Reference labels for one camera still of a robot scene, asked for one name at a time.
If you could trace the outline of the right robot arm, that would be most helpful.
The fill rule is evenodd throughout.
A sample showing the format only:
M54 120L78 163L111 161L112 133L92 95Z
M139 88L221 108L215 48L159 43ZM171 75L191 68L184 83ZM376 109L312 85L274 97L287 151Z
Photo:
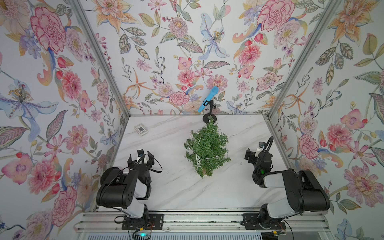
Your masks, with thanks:
M311 171L293 169L273 171L270 148L274 137L260 142L257 150L246 150L245 160L252 164L252 179L261 188L285 191L285 196L273 203L263 204L256 215L244 214L242 225L246 229L285 229L285 219L304 212L330 209L331 201Z

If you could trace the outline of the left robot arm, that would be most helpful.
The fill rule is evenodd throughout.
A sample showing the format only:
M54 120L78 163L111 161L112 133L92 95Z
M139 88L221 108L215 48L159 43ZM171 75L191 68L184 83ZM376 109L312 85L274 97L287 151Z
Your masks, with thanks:
M104 171L96 202L99 207L117 210L124 214L129 226L143 227L150 221L148 207L141 200L148 200L152 187L151 172L157 161L150 152L138 150L138 159L129 157L126 168L111 167Z

